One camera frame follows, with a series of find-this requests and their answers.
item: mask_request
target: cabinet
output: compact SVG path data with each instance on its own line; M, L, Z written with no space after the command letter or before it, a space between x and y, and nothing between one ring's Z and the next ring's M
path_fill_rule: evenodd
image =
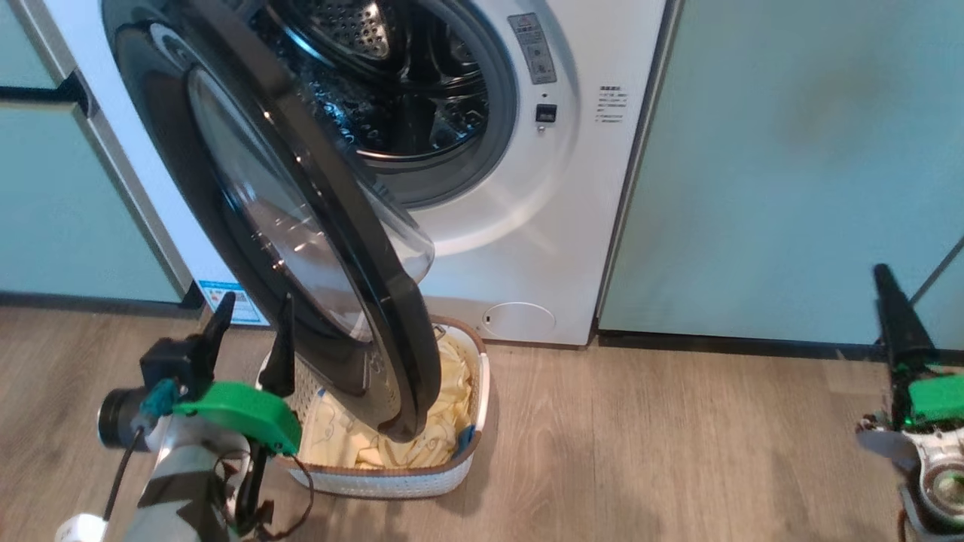
M917 314L934 345L964 350L964 253L958 254L917 303Z
M144 219L122 150L103 146L109 126L50 93L72 60L42 58L56 36L20 24L43 14L42 2L0 2L0 291L179 303L186 268Z
M44 63L14 8L19 5L0 1L0 86L56 89L63 78Z
M964 231L961 28L952 0L686 0L601 329L872 342L872 266L912 294Z

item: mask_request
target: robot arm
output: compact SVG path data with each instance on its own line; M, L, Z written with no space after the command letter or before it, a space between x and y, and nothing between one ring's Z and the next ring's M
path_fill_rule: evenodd
M902 540L964 542L964 375L930 368L938 352L890 268L873 273L892 404L860 420L857 440L904 477Z
M310 504L293 528L272 534L265 525L273 505L258 503L268 460L279 453L294 456L301 443L301 425L282 400L294 393L290 296L260 389L214 379L233 307L229 293L202 334L158 340L141 359L145 384L104 399L97 415L101 443L126 449L125 458L131 451L157 452L125 540L233 542L252 532L259 540L281 540L308 517ZM124 465L104 517L73 518L61 527L58 542L102 539Z

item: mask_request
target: basket rim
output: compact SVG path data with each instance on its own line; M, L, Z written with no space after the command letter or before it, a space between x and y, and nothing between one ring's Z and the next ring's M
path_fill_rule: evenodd
M450 318L448 316L437 316L431 315L430 320L433 324L441 324L443 326L453 327L471 339L475 347L479 351L479 361L482 366L486 366L489 362L489 354L486 351L485 342L479 337L479 334L475 332L467 323L457 320L455 318ZM330 474L330 475L341 475L341 476L353 476L353 477L364 477L364 478L396 478L396 477L406 477L406 476L428 476L432 474L444 474L456 467L462 465L475 453L475 449L478 448L479 442L482 440L482 429L476 429L472 435L472 440L469 443L469 447L462 450L462 453L454 457L453 459L442 463L437 467L419 467L414 469L381 469L381 470L365 470L365 469L349 469L347 467L327 467L325 465L315 465L311 463L305 463L305 470L309 474ZM276 461L281 462L281 464L293 473L300 473L302 471L301 467L294 462L290 457L285 457L280 455L275 458Z

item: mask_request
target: black wire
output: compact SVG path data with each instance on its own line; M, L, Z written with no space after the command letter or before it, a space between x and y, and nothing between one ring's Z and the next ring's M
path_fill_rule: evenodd
M134 432L134 438L130 441L130 446L124 451L123 457L120 459L120 465L118 465L118 473L114 475L114 487L111 488L111 496L107 498L107 507L104 508L104 523L111 521L111 514L114 513L114 504L118 499L118 491L121 490L121 480L123 480L123 472L127 470L127 462L130 461L130 456L134 453L134 448L137 446L137 441L144 434L144 428L138 427L137 431Z
M308 521L308 517L311 515L311 509L314 507L314 478L311 477L311 473L308 472L308 468L305 467L305 464L302 463L301 460L299 460L297 457L295 457L294 455L287 455L285 457L288 457L289 459L297 463L298 468L302 470L302 473L305 474L305 478L308 479L308 507L305 508L305 513L302 514L302 517L297 522L295 522L294 525L292 525L290 528L283 530L281 532L272 534L271 532L268 532L268 529L264 528L264 525L259 525L256 528L257 534L258 534L258 540L275 542L277 540L283 540L288 536L291 536L292 534L294 534L296 530L301 528L305 524L305 522Z
M228 459L229 455L233 455L233 454L238 454L242 456L247 455L251 457L251 453L243 449L237 449L237 450L223 453L214 462L215 472L217 471L218 465L219 464L225 465L226 464L225 460ZM311 477L311 473L308 472L308 468L305 467L305 464L302 463L301 460L299 460L297 457L293 455L287 455L285 457L288 457L289 459L293 460L298 465L298 467L302 470L302 473L305 474L305 478L308 479L308 507L305 508L305 513L302 514L302 517L297 522L295 522L294 525L292 525L290 528L287 528L286 530L283 530L277 533L269 532L268 529L264 526L265 525L264 522L261 521L261 517L263 516L261 516L261 514L255 514L255 516L252 518L252 520L257 522L254 525L254 531L257 534L257 539L260 541L276 542L278 540L283 540L288 536L291 536L292 534L294 534L296 530L303 527L304 524L308 521L308 517L310 517L311 510L314 507L314 478ZM221 508L221 514L225 518L225 523L227 523L228 525L232 526L235 529L246 527L246 526L239 526L237 524L237 520L231 517L231 514L228 512L228 504L226 501L218 502L217 504Z

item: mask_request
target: stainless steel drum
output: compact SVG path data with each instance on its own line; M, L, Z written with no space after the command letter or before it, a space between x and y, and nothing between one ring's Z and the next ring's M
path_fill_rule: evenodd
M251 21L316 115L379 163L444 159L482 134L489 103L471 51L406 0L275 0Z

